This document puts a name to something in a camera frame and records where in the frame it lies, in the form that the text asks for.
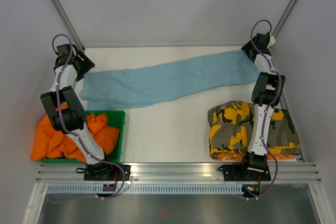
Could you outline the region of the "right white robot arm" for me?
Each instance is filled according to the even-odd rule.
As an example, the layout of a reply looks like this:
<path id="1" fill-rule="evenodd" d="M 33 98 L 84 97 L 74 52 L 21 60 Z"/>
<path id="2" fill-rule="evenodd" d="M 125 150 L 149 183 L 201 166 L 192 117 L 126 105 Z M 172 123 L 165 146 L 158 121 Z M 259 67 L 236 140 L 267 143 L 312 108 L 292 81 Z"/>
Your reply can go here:
<path id="1" fill-rule="evenodd" d="M 251 180 L 257 174 L 269 175 L 268 133 L 271 117 L 280 102 L 285 84 L 285 76 L 281 75 L 272 63 L 270 46 L 275 38 L 270 34 L 257 33 L 242 47 L 259 71 L 251 100 L 253 102 L 254 126 L 248 149 L 239 167 L 240 176 Z"/>

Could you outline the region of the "light blue trousers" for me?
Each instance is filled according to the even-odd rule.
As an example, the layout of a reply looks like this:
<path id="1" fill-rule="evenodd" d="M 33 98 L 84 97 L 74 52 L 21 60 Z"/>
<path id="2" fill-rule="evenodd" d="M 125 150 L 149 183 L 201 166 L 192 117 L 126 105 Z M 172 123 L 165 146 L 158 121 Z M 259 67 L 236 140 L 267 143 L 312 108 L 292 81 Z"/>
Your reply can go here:
<path id="1" fill-rule="evenodd" d="M 250 84 L 259 71 L 241 51 L 227 51 L 137 69 L 89 73 L 80 97 L 90 110 L 152 106 L 223 86 Z"/>

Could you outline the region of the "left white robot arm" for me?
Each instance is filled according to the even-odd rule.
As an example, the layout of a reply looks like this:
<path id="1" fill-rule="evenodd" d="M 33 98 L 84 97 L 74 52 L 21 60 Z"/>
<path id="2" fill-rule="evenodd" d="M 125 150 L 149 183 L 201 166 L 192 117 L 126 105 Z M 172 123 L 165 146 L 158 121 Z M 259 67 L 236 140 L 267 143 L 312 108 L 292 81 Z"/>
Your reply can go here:
<path id="1" fill-rule="evenodd" d="M 110 180 L 114 175 L 114 167 L 107 163 L 105 151 L 89 132 L 85 110 L 75 93 L 76 83 L 95 64 L 70 44 L 58 46 L 56 55 L 54 84 L 40 96 L 47 116 L 54 130 L 66 134 L 84 155 L 85 176 L 91 180 Z"/>

